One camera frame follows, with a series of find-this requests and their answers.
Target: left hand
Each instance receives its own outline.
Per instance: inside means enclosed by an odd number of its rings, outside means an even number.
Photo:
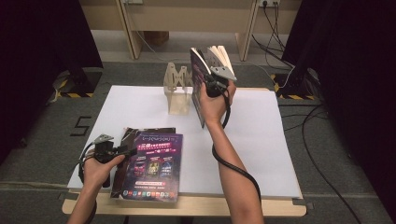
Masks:
[[[84,186],[100,189],[107,180],[111,169],[122,162],[125,156],[120,155],[108,163],[100,163],[95,158],[90,158],[84,162]]]

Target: warning tape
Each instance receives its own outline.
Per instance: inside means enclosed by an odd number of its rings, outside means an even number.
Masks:
[[[274,90],[278,98],[291,100],[314,100],[314,96],[309,93],[290,94],[290,90],[287,90],[286,88],[280,88],[279,84],[276,82],[276,75],[271,75],[271,79],[274,81]]]

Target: open book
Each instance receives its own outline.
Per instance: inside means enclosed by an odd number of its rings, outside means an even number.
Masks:
[[[191,48],[190,55],[193,84],[191,98],[195,105],[199,120],[201,121],[201,126],[204,128],[205,120],[201,115],[201,106],[199,103],[202,83],[206,82],[207,84],[209,79],[214,79],[217,83],[216,85],[220,85],[221,88],[226,89],[228,80],[236,81],[236,78],[233,73],[230,58],[223,46],[212,46],[207,48],[207,61],[205,60],[204,54],[199,49]],[[209,96],[219,96],[218,90],[209,88],[207,85],[206,88]]]
[[[137,154],[118,166],[111,198],[176,202],[183,135],[175,128],[128,129],[122,143]]]

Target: purple book cover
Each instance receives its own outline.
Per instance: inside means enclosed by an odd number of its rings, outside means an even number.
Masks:
[[[141,133],[134,140],[120,197],[125,200],[176,202],[183,135]]]
[[[201,115],[201,105],[199,103],[200,89],[202,83],[205,81],[204,76],[210,75],[210,69],[207,66],[204,58],[204,54],[195,48],[190,49],[191,56],[191,71],[192,71],[192,102],[195,105],[199,120],[201,121],[201,126],[204,128],[205,120]]]

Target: cable on floor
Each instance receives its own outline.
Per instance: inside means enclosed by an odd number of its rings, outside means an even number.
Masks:
[[[315,166],[315,168],[317,169],[318,173],[320,174],[320,176],[323,178],[323,180],[330,186],[330,188],[332,188],[332,190],[338,195],[338,198],[341,199],[341,201],[344,203],[344,205],[347,207],[347,209],[349,210],[349,212],[352,214],[352,216],[356,219],[356,221],[358,223],[361,223],[359,217],[356,215],[356,213],[353,211],[352,207],[349,205],[349,203],[344,199],[344,197],[341,195],[341,193],[335,188],[335,186],[332,185],[332,183],[327,179],[327,177],[321,172],[320,168],[318,167],[317,163],[315,162],[314,158],[311,155],[311,151],[309,150],[308,144],[306,143],[306,139],[305,139],[305,124],[306,122],[310,119],[311,115],[315,112],[315,110],[317,110],[318,108],[320,108],[321,105],[316,106],[315,108],[313,108],[309,114],[305,117],[304,121],[303,121],[303,127],[302,127],[302,135],[303,135],[303,141],[304,141],[304,148],[306,150],[306,153],[308,154],[309,159],[312,161],[312,164]]]

